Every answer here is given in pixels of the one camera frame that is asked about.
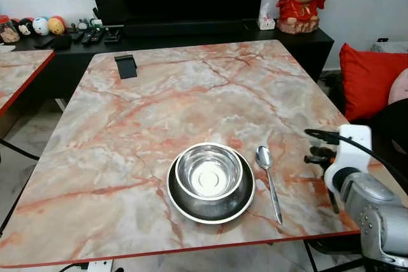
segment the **red cushion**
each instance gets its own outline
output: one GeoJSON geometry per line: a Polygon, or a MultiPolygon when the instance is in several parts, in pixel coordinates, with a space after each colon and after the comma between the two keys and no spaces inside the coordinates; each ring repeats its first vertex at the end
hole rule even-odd
{"type": "Polygon", "coordinates": [[[408,54],[363,52],[344,44],[340,51],[346,118],[368,119],[388,105],[391,86],[408,68],[408,54]]]}

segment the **stainless steel bowl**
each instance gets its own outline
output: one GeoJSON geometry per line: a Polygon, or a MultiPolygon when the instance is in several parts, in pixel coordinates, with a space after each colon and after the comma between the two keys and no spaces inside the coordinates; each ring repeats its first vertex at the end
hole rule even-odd
{"type": "Polygon", "coordinates": [[[180,154],[175,176],[182,190],[197,200],[217,201],[240,185],[242,165],[236,153],[218,143],[198,143],[180,154]]]}
{"type": "Polygon", "coordinates": [[[252,203],[255,193],[255,179],[248,162],[238,153],[243,176],[238,188],[228,197],[206,201],[191,197],[180,187],[175,177],[178,156],[167,174],[167,192],[174,207],[190,220],[203,224],[222,224],[239,217],[252,203]]]}

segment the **power strip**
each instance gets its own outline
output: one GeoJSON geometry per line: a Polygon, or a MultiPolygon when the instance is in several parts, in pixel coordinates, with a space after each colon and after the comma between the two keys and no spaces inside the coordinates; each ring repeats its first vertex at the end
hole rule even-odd
{"type": "Polygon", "coordinates": [[[109,261],[91,261],[87,272],[112,272],[113,260],[109,261]]]}

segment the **metal spoon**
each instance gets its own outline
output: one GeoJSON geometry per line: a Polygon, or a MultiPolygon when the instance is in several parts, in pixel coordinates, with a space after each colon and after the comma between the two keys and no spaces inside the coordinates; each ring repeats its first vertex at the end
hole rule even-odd
{"type": "Polygon", "coordinates": [[[268,175],[270,196],[272,198],[273,208],[275,210],[275,214],[279,221],[279,224],[282,225],[281,208],[279,207],[278,197],[276,195],[275,187],[273,186],[272,179],[269,173],[269,169],[272,167],[272,156],[270,155],[269,149],[267,147],[260,146],[258,147],[258,149],[256,149],[256,162],[261,168],[265,169],[266,174],[268,175]]]}

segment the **colorful ball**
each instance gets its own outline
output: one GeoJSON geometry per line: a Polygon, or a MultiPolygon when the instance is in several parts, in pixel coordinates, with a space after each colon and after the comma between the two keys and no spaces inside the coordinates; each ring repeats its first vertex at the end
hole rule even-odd
{"type": "Polygon", "coordinates": [[[61,16],[53,16],[48,20],[48,28],[56,35],[63,34],[66,29],[66,24],[61,16]]]}
{"type": "Polygon", "coordinates": [[[33,21],[33,28],[39,35],[48,35],[48,20],[45,17],[37,17],[33,21]]]}

